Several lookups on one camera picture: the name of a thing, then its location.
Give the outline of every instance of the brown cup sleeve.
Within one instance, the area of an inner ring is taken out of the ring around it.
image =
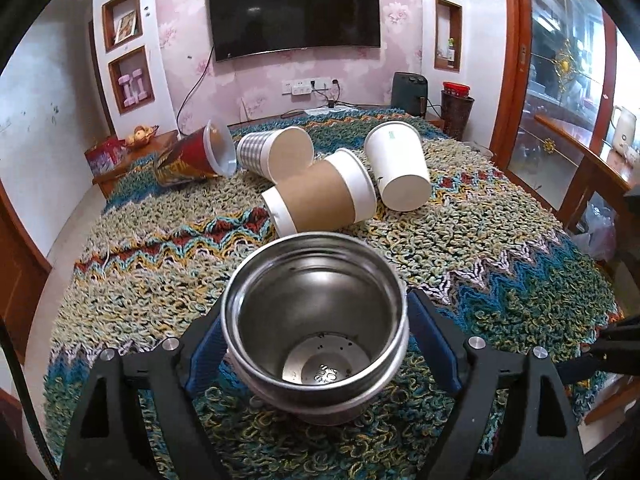
[[[349,188],[326,160],[276,186],[299,233],[334,231],[353,224],[356,218]]]

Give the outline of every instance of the knitted blanket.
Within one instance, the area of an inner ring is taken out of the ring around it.
[[[404,120],[422,135],[433,193],[418,210],[378,202],[376,215],[343,232],[360,238],[419,286],[469,335],[495,348],[547,348],[555,361],[577,356],[616,316],[613,294],[556,219],[482,156],[400,110],[276,121],[304,127],[316,153],[346,147],[362,153],[377,124]],[[52,332],[45,377],[47,436],[62,454],[82,384],[100,350],[149,350],[180,336],[205,314],[233,270],[275,232],[260,193],[270,187],[244,170],[161,189],[150,160],[120,180],[92,228]],[[453,401],[437,386],[415,341],[400,371],[357,419],[334,428],[305,424],[264,406],[223,362],[220,376],[194,402],[223,464],[235,478],[412,478],[436,441]],[[600,377],[568,394],[579,418]],[[174,478],[152,397],[140,392],[149,440],[162,473]],[[481,451],[489,452],[506,393],[497,396]]]

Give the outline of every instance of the blue gripper pad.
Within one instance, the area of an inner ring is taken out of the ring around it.
[[[409,329],[438,387],[450,396],[457,395],[462,389],[462,384],[458,377],[458,364],[452,349],[427,309],[422,305],[418,295],[411,291],[406,299]]]
[[[204,393],[213,384],[225,353],[226,341],[218,316],[191,357],[189,380],[184,389],[192,399]]]

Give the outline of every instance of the gray gingham pattern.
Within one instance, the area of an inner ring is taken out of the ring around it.
[[[266,176],[260,167],[260,153],[267,139],[273,134],[271,132],[260,132],[247,134],[241,140],[242,145],[238,150],[238,161],[243,168],[253,171],[261,176]]]

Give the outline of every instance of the black tv screen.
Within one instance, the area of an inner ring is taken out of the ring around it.
[[[378,0],[209,0],[216,60],[314,46],[380,47]]]

